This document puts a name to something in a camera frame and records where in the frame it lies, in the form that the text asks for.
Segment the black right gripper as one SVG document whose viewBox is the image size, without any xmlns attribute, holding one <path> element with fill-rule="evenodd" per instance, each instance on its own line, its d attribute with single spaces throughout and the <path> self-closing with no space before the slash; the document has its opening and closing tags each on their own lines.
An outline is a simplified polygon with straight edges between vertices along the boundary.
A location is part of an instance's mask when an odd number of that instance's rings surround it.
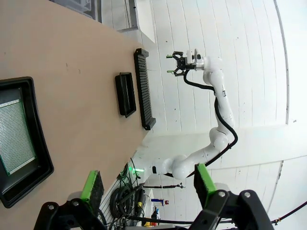
<svg viewBox="0 0 307 230">
<path fill-rule="evenodd" d="M 176 61 L 181 61 L 181 68 L 176 68 L 175 70 L 168 70 L 167 73 L 173 74 L 176 77 L 183 76 L 186 70 L 192 70 L 196 68 L 196 64 L 188 63 L 187 57 L 183 57 L 183 52 L 174 51 L 171 55 L 166 55 L 166 58 L 173 58 Z"/>
</svg>

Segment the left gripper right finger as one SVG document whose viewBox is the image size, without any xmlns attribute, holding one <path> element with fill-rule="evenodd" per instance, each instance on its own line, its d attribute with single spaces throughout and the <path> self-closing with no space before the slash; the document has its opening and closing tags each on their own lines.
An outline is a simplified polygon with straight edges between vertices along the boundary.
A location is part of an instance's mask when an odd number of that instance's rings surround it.
<svg viewBox="0 0 307 230">
<path fill-rule="evenodd" d="M 195 165 L 194 187 L 202 210 L 190 230 L 214 230 L 221 219 L 230 219 L 238 230 L 272 230 L 274 227 L 253 190 L 238 195 L 217 189 L 204 164 Z"/>
</svg>

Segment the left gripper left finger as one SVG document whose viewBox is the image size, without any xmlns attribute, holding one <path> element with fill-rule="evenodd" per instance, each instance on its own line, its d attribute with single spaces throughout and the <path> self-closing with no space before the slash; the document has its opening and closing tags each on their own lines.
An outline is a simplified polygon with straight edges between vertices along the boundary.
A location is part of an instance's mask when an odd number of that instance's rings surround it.
<svg viewBox="0 0 307 230">
<path fill-rule="evenodd" d="M 40 209 L 35 230 L 106 230 L 100 207 L 104 186 L 99 170 L 89 172 L 81 195 L 59 205 L 46 202 Z"/>
</svg>

